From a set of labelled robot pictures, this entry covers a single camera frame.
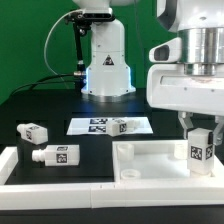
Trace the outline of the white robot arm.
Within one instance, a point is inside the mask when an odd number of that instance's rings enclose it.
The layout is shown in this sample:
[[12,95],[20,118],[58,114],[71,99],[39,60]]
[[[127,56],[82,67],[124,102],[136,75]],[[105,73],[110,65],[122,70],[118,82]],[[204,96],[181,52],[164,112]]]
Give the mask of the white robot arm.
[[[117,100],[135,90],[125,62],[124,26],[114,6],[134,0],[73,0],[75,18],[92,30],[92,59],[82,92]],[[156,0],[156,18],[176,38],[152,48],[147,101],[154,108],[175,110],[184,130],[194,113],[213,115],[209,139],[216,146],[224,136],[224,0]]]

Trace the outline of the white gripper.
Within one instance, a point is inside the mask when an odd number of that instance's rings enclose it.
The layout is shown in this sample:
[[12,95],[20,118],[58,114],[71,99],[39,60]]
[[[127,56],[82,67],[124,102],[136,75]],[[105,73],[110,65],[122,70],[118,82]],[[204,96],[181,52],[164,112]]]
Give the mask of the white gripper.
[[217,68],[215,76],[185,75],[181,64],[153,65],[148,72],[146,97],[151,107],[179,111],[184,138],[193,127],[192,113],[216,116],[213,143],[215,146],[222,144],[224,65]]

